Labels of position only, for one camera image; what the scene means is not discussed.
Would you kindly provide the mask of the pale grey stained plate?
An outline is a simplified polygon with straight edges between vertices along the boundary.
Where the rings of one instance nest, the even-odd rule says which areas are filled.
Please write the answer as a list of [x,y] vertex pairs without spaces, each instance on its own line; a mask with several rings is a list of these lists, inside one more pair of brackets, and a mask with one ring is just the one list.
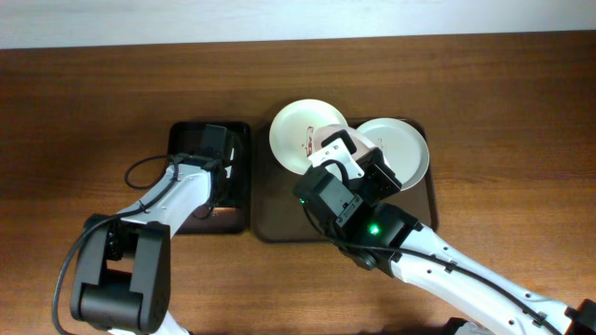
[[413,188],[425,177],[430,154],[416,128],[396,118],[376,118],[358,126],[357,131],[383,152],[402,190]]

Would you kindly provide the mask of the cream plate with red stain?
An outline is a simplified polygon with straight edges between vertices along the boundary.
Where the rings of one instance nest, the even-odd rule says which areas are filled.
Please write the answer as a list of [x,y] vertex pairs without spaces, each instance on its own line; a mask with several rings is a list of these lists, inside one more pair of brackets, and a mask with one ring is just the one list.
[[269,129],[270,149],[284,168],[302,175],[315,152],[315,131],[330,125],[347,125],[334,106],[323,100],[296,100],[276,114]]

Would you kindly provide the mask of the white plate with red stain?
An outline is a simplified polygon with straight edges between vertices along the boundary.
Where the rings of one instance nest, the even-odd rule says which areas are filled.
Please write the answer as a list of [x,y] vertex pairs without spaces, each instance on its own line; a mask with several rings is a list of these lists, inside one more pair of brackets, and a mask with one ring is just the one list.
[[355,143],[357,151],[352,154],[355,160],[359,160],[366,153],[376,148],[376,145],[369,140],[366,136],[358,132],[352,127],[334,124],[325,127],[320,127],[314,131],[314,146],[315,150],[318,151],[324,147],[322,142],[329,138],[335,132],[346,130],[352,141]]

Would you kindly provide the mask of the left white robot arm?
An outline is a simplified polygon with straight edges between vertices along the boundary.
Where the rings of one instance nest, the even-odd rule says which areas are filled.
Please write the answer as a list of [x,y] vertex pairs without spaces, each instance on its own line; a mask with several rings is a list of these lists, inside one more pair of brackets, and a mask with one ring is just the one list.
[[171,239],[229,192],[237,148],[166,155],[159,179],[113,215],[94,214],[67,255],[73,319],[110,334],[184,334],[169,310]]

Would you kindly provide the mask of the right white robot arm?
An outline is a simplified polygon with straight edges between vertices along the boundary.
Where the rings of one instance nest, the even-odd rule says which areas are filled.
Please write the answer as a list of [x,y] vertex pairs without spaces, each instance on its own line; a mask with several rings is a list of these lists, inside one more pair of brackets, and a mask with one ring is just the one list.
[[470,316],[458,334],[481,328],[493,334],[594,333],[594,301],[573,308],[518,286],[386,203],[401,183],[379,148],[336,125],[316,131],[314,142],[311,166],[294,193],[311,225],[357,266],[379,269]]

